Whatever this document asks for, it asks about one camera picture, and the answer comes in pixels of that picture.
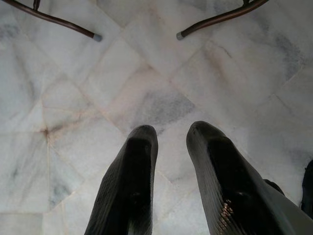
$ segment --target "marble floor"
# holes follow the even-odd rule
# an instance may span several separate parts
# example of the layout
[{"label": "marble floor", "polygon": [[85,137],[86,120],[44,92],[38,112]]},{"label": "marble floor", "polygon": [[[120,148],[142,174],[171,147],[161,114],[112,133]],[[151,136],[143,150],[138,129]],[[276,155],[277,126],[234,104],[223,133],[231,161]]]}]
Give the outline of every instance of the marble floor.
[{"label": "marble floor", "polygon": [[[20,0],[29,6],[32,0]],[[223,130],[299,205],[313,159],[311,0],[44,0],[100,43],[0,1],[0,234],[79,235],[129,132],[157,130],[154,235],[209,234],[185,138]]]}]

